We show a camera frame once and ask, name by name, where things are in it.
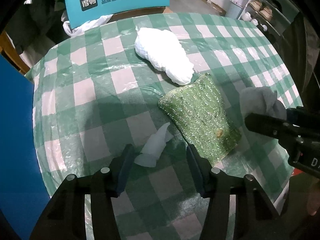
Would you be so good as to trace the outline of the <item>grey white sock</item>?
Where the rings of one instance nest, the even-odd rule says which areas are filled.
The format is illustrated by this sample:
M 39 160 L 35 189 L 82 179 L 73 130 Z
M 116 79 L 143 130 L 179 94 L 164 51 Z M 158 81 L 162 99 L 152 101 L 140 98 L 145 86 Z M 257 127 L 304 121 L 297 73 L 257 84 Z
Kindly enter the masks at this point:
M 286 108 L 278 100 L 277 92 L 270 87 L 248 87 L 239 94 L 240 111 L 245 119 L 248 115 L 260 114 L 282 120 L 287 119 Z

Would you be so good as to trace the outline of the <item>white tissue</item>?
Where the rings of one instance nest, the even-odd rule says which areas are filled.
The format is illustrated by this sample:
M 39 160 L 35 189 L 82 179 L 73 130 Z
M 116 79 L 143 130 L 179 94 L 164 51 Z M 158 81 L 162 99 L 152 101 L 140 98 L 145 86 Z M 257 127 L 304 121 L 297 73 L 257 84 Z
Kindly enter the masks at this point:
M 135 164 L 142 167 L 156 167 L 167 142 L 173 138 L 173 135 L 168 131 L 169 126 L 170 123 L 167 122 L 149 137 L 140 154 L 135 158 Z

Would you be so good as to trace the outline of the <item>green glitter sponge cloth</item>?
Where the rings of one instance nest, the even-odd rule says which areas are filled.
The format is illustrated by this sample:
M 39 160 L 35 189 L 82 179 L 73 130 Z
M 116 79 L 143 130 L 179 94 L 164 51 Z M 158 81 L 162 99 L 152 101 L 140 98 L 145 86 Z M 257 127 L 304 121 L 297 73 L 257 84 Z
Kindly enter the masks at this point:
M 225 111 L 212 76 L 202 74 L 194 83 L 175 88 L 161 97 L 158 106 L 174 122 L 185 141 L 216 165 L 239 143 L 241 133 Z

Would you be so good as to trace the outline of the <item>white fluffy soft object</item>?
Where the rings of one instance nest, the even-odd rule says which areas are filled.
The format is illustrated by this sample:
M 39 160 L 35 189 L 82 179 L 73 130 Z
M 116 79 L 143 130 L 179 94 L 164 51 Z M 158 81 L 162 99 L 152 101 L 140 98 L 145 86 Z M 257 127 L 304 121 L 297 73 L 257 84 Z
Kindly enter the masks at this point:
M 138 29 L 135 51 L 155 70 L 164 72 L 172 82 L 180 86 L 191 82 L 194 64 L 171 31 L 146 27 Z

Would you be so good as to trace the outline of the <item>green checked tablecloth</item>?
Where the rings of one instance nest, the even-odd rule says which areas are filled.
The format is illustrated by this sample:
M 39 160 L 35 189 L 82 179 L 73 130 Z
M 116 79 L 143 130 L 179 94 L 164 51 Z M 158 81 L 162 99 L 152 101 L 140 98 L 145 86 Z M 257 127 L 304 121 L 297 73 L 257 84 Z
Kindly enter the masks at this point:
M 135 53 L 141 27 L 169 30 L 194 64 L 193 81 L 208 72 L 227 116 L 241 132 L 237 147 L 217 164 L 227 174 L 251 173 L 272 202 L 293 168 L 276 140 L 249 132 L 239 93 L 276 90 L 285 107 L 302 105 L 296 85 L 268 39 L 250 22 L 195 13 L 156 14 L 111 22 L 50 49 L 26 75 L 34 83 L 33 132 L 50 196 L 64 178 L 94 174 L 125 145 L 139 153 L 168 116 L 157 103 L 176 86 Z M 121 239 L 199 239 L 208 199 L 196 192 L 185 142 L 173 134 L 154 168 L 133 164 L 125 191 L 112 199 Z

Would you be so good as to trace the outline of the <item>blue cardboard box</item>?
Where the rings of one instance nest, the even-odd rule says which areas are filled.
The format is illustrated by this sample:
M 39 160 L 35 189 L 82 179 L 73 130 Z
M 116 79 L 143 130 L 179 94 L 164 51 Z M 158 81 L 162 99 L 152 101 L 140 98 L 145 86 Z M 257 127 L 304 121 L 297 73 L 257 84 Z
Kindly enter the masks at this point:
M 33 137 L 34 86 L 1 57 L 1 211 L 28 239 L 50 200 Z

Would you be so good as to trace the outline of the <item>metal shoe rack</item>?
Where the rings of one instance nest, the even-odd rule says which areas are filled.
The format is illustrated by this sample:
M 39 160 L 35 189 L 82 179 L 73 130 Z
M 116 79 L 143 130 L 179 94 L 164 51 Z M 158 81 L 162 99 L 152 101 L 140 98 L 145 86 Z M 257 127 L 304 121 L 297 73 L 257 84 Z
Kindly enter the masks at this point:
M 291 0 L 247 0 L 238 19 L 251 21 L 274 43 L 298 13 L 299 9 Z

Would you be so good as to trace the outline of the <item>light blue trash bin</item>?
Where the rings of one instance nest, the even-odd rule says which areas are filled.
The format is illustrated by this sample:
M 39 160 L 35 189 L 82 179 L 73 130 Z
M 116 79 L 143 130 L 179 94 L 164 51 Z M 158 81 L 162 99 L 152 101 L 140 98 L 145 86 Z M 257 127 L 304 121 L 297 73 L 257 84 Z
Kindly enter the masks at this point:
M 232 19 L 238 19 L 246 2 L 247 0 L 230 0 L 230 6 L 225 16 Z

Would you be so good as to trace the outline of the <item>white plastic bag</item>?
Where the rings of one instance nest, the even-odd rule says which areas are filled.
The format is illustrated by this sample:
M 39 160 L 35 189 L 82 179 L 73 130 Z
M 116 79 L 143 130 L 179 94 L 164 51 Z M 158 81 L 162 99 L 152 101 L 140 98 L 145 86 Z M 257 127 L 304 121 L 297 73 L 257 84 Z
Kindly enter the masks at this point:
M 87 31 L 89 29 L 93 29 L 95 27 L 99 27 L 99 26 L 107 23 L 112 18 L 112 16 L 113 16 L 113 14 L 103 15 L 103 16 L 100 16 L 96 20 L 87 21 L 84 24 L 72 29 L 70 21 L 68 19 L 67 11 L 64 11 L 61 16 L 61 21 L 63 22 L 62 26 L 63 26 L 65 33 L 69 37 L 76 37 L 76 36 L 82 35 L 85 31 Z

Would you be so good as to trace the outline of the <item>brown cardboard box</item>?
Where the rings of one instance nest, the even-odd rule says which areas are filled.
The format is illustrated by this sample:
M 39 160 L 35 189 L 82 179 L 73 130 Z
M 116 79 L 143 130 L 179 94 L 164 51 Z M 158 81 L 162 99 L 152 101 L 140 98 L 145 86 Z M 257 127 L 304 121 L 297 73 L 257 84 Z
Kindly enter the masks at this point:
M 169 7 L 142 8 L 142 9 L 130 10 L 130 11 L 119 12 L 117 14 L 114 14 L 109 20 L 109 22 L 123 20 L 131 17 L 138 17 L 138 16 L 152 15 L 152 14 L 165 14 L 165 13 L 173 13 L 173 11 Z

